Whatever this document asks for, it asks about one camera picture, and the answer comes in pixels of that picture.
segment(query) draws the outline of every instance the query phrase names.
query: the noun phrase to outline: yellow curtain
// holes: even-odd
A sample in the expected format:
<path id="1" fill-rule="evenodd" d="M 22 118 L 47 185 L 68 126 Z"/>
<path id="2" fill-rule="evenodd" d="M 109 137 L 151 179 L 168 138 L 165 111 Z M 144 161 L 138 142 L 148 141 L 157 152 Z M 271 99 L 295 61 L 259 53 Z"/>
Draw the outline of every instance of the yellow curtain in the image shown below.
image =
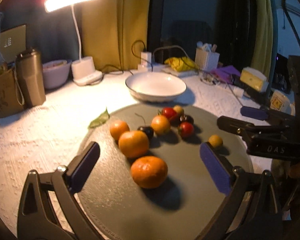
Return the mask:
<path id="1" fill-rule="evenodd" d="M 257 0 L 257 36 L 251 67 L 269 78 L 273 45 L 273 17 L 270 0 Z"/>
<path id="2" fill-rule="evenodd" d="M 150 0 L 94 0 L 82 4 L 82 47 L 96 69 L 106 64 L 120 69 L 137 68 L 140 59 L 131 53 L 136 40 L 147 42 Z M 134 51 L 140 54 L 143 46 Z M 103 71 L 114 71 L 114 68 Z"/>

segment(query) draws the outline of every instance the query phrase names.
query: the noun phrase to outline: white lamp base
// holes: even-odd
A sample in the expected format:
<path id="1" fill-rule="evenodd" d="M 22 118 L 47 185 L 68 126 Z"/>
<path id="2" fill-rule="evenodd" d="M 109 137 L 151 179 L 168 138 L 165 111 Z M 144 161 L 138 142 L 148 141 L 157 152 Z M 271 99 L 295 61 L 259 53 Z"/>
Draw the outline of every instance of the white lamp base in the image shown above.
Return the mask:
<path id="1" fill-rule="evenodd" d="M 78 86 L 85 86 L 100 80 L 103 76 L 101 71 L 95 69 L 92 57 L 84 57 L 76 60 L 71 65 L 73 81 Z"/>

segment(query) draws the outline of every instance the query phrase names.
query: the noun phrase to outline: purple bowl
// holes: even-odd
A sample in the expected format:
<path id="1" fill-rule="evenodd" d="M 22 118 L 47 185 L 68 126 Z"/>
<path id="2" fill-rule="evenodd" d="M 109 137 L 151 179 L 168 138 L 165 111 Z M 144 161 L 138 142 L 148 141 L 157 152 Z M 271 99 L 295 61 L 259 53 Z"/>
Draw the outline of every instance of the purple bowl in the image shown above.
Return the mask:
<path id="1" fill-rule="evenodd" d="M 55 60 L 43 64 L 43 86 L 46 90 L 61 87 L 66 83 L 72 61 Z"/>

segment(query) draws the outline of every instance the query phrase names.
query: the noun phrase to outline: cherry stem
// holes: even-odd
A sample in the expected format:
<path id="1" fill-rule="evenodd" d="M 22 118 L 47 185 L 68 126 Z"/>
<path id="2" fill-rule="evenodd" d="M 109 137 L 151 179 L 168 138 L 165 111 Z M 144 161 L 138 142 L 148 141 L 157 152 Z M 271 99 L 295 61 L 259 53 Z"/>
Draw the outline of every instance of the cherry stem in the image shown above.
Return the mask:
<path id="1" fill-rule="evenodd" d="M 146 120 L 144 119 L 144 117 L 142 116 L 142 115 L 140 115 L 140 114 L 137 114 L 137 113 L 134 113 L 136 116 L 138 116 L 138 117 L 141 117 L 142 118 L 142 120 L 143 120 L 143 122 L 145 123 L 145 126 L 146 126 Z"/>

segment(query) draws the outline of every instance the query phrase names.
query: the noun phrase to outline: desk lamp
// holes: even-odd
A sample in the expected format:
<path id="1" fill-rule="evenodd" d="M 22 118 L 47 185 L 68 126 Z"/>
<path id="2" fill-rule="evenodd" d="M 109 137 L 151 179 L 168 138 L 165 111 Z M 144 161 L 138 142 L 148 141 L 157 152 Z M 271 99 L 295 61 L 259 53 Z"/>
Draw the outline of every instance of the desk lamp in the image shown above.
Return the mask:
<path id="1" fill-rule="evenodd" d="M 60 8 L 63 8 L 65 6 L 71 6 L 72 17 L 73 17 L 74 26 L 77 32 L 78 42 L 79 42 L 79 60 L 74 61 L 71 65 L 71 68 L 74 77 L 73 80 L 78 86 L 88 85 L 102 78 L 102 72 L 95 69 L 93 58 L 92 57 L 82 58 L 81 38 L 80 38 L 77 20 L 74 14 L 74 4 L 85 2 L 85 1 L 89 1 L 89 0 L 45 0 L 44 2 L 46 12 L 52 12 Z"/>

